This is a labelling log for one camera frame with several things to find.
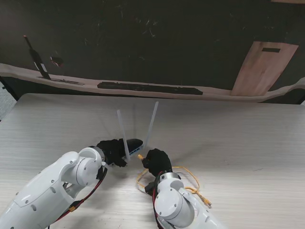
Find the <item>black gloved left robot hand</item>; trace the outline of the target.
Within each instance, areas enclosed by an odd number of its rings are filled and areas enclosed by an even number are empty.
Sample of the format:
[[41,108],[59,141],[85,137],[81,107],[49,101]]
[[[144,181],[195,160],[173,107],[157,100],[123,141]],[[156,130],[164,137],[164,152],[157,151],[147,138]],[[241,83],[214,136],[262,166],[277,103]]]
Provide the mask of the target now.
[[115,164],[118,167],[125,167],[127,163],[123,160],[125,156],[123,139],[104,140],[97,144],[106,157],[108,165]]

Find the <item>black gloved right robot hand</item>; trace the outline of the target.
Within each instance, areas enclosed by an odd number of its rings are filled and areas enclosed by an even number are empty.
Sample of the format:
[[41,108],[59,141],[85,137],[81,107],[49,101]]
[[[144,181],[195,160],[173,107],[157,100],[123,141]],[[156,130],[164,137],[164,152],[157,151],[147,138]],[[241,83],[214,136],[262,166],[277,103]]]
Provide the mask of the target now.
[[161,172],[172,172],[172,164],[168,155],[157,148],[149,150],[147,156],[142,159],[143,167],[157,177]]

